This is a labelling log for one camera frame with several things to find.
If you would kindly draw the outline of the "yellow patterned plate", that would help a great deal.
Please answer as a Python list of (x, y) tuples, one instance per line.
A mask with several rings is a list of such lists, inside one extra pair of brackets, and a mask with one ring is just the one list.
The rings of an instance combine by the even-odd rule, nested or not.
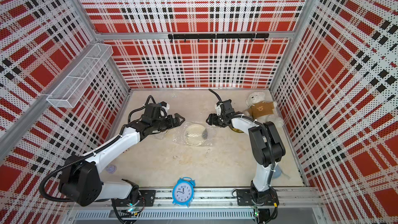
[(243, 131), (241, 131), (240, 129), (234, 128), (232, 126), (230, 126), (230, 129), (236, 133), (243, 133)]

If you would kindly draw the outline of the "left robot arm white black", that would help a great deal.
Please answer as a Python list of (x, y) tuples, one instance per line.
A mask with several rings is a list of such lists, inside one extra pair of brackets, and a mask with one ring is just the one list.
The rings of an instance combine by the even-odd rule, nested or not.
[[(132, 182), (105, 183), (100, 173), (119, 155), (146, 137), (181, 126), (185, 118), (179, 114), (169, 115), (169, 108), (166, 102), (141, 107), (144, 111), (142, 116), (138, 120), (129, 119), (118, 135), (82, 156), (68, 157), (63, 166), (50, 172), (39, 184), (40, 195), (49, 201), (75, 202), (80, 206), (99, 200), (128, 198), (133, 191)], [(57, 175), (60, 175), (59, 193), (63, 198), (53, 197), (45, 189), (48, 181)]]

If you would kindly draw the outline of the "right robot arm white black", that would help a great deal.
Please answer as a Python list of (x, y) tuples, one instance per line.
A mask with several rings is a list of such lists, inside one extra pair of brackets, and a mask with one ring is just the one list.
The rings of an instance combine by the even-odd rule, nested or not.
[(225, 128), (230, 126), (249, 136), (253, 157), (257, 162), (256, 173), (250, 184), (250, 197), (255, 205), (279, 205), (276, 190), (272, 187), (272, 177), (277, 163), (286, 154), (276, 126), (272, 122), (258, 120), (236, 112), (232, 101), (218, 100), (216, 113), (210, 114), (206, 123)]

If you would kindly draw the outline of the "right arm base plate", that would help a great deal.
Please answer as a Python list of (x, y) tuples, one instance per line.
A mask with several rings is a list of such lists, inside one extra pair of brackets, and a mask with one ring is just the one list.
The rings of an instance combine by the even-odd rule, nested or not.
[(239, 206), (279, 206), (277, 191), (274, 188), (263, 192), (258, 192), (255, 188), (238, 189), (236, 194)]

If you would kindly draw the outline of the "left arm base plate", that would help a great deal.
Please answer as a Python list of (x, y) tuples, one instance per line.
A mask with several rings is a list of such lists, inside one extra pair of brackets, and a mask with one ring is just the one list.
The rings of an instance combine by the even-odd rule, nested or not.
[(151, 207), (155, 200), (155, 190), (133, 189), (126, 199), (115, 199), (116, 207)]

